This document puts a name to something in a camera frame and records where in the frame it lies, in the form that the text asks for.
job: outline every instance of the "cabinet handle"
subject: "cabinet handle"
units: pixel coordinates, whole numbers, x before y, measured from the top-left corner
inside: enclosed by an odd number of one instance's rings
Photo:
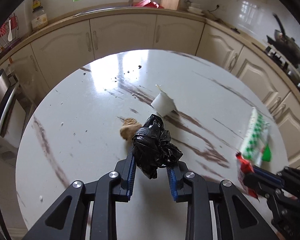
[[[158,30],[157,30],[157,38],[155,39],[155,43],[158,43],[159,42],[159,39],[160,39],[160,33],[161,33],[161,26],[158,25]]]
[[[37,64],[35,63],[34,58],[33,58],[32,55],[30,55],[30,59],[32,60],[32,64],[33,64],[33,67],[34,67],[35,71],[38,72]]]
[[[274,104],[269,108],[269,112],[272,114],[280,105],[280,103],[281,103],[281,97],[278,97],[278,99],[274,102]]]
[[[87,46],[88,46],[88,51],[91,52],[91,40],[90,40],[90,33],[86,33],[87,37]]]
[[[282,104],[282,106],[280,107],[280,109],[278,110],[278,112],[276,112],[275,114],[273,114],[273,118],[275,118],[278,114],[280,114],[278,116],[278,118],[283,114],[283,111],[285,110],[286,108],[286,104]]]
[[[94,48],[96,50],[98,50],[99,49],[99,47],[98,47],[98,37],[97,37],[96,31],[93,31],[93,39],[94,39]]]
[[[237,58],[238,58],[238,53],[235,53],[228,67],[229,72],[233,70],[235,64],[237,63]]]

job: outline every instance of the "white marble table top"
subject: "white marble table top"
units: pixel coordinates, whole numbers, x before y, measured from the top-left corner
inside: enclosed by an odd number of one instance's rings
[[[111,55],[58,84],[26,127],[18,152],[16,187],[28,228],[73,181],[98,180],[126,157],[129,145],[119,134],[122,120],[133,117],[143,124],[156,113],[150,106],[159,94],[156,84],[174,99],[179,111],[179,116],[165,117],[164,125],[172,143],[182,150],[181,160],[189,170],[207,180],[229,179],[239,187],[235,153],[253,106],[271,124],[273,160],[266,168],[277,172],[288,165],[270,113],[246,85],[224,69],[169,51]],[[266,200],[247,198],[270,223]],[[173,202],[165,169],[158,169],[158,179],[149,180],[137,168],[131,201],[117,203],[118,239],[184,239],[186,206]]]

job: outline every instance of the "metal screw head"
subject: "metal screw head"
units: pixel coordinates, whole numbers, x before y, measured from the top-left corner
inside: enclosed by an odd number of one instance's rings
[[[191,171],[188,171],[188,172],[186,173],[186,177],[187,177],[187,178],[193,178],[193,177],[194,177],[194,173],[191,172]]]
[[[78,188],[82,186],[82,182],[81,181],[75,181],[74,183],[72,183],[72,187]]]
[[[229,181],[229,180],[227,180],[227,179],[225,179],[225,180],[222,182],[222,184],[223,184],[223,186],[225,186],[225,187],[230,187],[230,186],[232,185],[232,182]]]
[[[116,171],[111,171],[111,172],[109,173],[109,177],[110,177],[110,178],[116,178],[116,177],[118,177],[118,175],[119,175],[119,173],[117,173]]]

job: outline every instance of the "jar label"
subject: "jar label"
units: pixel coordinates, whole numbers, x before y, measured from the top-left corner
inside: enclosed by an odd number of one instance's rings
[[[36,32],[37,30],[40,30],[41,28],[45,27],[48,25],[48,18],[47,18],[47,14],[42,14],[40,16],[38,16],[37,18],[33,19],[31,21],[31,25],[32,25],[32,30],[34,32]]]

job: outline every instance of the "power outlet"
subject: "power outlet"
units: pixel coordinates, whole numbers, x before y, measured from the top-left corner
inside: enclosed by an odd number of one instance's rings
[[[221,10],[221,11],[224,11],[224,12],[227,11],[227,9],[228,9],[228,6],[227,6],[227,5],[224,5],[224,4],[219,4],[219,5],[220,5],[220,10]]]

